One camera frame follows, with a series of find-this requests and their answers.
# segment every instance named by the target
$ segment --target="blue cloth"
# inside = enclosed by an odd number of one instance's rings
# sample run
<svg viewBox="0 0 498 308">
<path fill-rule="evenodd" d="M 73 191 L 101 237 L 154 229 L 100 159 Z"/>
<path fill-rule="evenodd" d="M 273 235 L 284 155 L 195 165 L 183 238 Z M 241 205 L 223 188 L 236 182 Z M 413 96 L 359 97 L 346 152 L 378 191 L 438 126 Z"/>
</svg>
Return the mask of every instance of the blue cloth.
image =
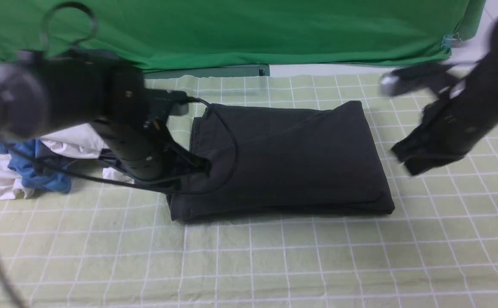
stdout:
<svg viewBox="0 0 498 308">
<path fill-rule="evenodd" d="M 73 158 L 52 152 L 38 139 L 33 139 L 29 142 L 14 142 L 10 143 L 9 146 L 26 156 L 43 160 L 45 163 L 52 166 L 59 166 L 62 169 L 66 169 L 76 161 Z M 56 191 L 58 193 L 70 192 L 72 180 L 67 175 L 38 166 L 37 164 L 35 166 L 31 161 L 19 156 L 15 152 L 10 152 L 2 143 L 0 143 L 0 154 L 11 154 L 11 161 L 8 168 L 20 174 L 24 187 Z"/>
</svg>

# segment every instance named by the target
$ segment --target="black cloth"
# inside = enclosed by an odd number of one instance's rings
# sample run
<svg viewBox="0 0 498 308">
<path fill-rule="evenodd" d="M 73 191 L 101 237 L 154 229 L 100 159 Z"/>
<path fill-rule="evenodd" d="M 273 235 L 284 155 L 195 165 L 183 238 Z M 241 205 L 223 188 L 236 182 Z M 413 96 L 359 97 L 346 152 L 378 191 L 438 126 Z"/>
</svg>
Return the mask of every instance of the black cloth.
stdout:
<svg viewBox="0 0 498 308">
<path fill-rule="evenodd" d="M 168 197 L 172 220 L 273 210 L 302 214 L 391 214 L 388 181 L 360 101 L 329 111 L 213 104 L 239 142 L 232 179 L 205 195 Z M 210 177 L 184 190 L 217 187 L 235 158 L 233 143 L 207 109 L 192 124 L 190 151 L 208 158 Z"/>
</svg>

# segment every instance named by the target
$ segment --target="metal bracket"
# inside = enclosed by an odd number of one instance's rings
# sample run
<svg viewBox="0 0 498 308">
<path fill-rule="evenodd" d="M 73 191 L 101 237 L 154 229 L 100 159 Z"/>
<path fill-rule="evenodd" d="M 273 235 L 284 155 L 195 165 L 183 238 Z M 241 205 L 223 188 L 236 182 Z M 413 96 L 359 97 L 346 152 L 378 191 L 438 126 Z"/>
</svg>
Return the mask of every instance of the metal bracket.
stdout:
<svg viewBox="0 0 498 308">
<path fill-rule="evenodd" d="M 460 33 L 448 34 L 443 36 L 443 41 L 441 41 L 441 49 L 456 48 L 462 45 L 462 39 L 460 38 Z"/>
<path fill-rule="evenodd" d="M 185 75 L 194 77 L 252 77 L 270 76 L 270 66 L 264 64 L 232 65 L 219 68 L 194 68 L 188 70 L 169 70 L 149 72 L 144 74 L 146 79 L 180 78 Z"/>
</svg>

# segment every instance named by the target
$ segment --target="green screen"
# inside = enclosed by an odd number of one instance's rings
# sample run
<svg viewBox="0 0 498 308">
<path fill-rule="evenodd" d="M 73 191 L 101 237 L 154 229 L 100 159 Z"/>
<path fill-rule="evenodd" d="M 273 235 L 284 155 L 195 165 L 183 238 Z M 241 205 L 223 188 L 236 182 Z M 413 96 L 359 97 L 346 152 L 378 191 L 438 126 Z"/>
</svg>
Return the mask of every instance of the green screen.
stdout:
<svg viewBox="0 0 498 308">
<path fill-rule="evenodd" d="M 41 49 L 42 16 L 59 2 L 0 0 L 0 61 L 14 59 L 18 49 Z M 99 22 L 96 39 L 83 47 L 113 50 L 145 70 L 170 70 L 324 62 L 404 65 L 445 59 L 450 50 L 440 48 L 443 36 L 460 28 L 472 36 L 484 0 L 80 2 L 92 8 Z M 88 31 L 82 12 L 57 13 L 50 25 L 49 54 L 64 51 Z"/>
</svg>

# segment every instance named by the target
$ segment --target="green grid tablecloth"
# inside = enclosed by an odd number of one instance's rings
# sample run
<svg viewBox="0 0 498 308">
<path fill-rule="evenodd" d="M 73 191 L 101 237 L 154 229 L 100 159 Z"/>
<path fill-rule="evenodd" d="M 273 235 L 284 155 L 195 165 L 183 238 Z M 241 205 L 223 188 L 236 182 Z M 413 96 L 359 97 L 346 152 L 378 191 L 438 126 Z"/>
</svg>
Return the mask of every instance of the green grid tablecloth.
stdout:
<svg viewBox="0 0 498 308">
<path fill-rule="evenodd" d="M 184 226 L 170 221 L 162 195 L 75 181 L 69 195 L 0 201 L 2 262 L 35 308 L 498 308 L 498 128 L 461 162 L 410 178 L 388 150 L 432 98 L 384 99 L 377 80 L 185 76 L 147 86 L 248 107 L 361 100 L 397 206 L 391 216 Z M 178 142 L 188 146 L 203 111 L 193 105 L 171 120 Z"/>
</svg>

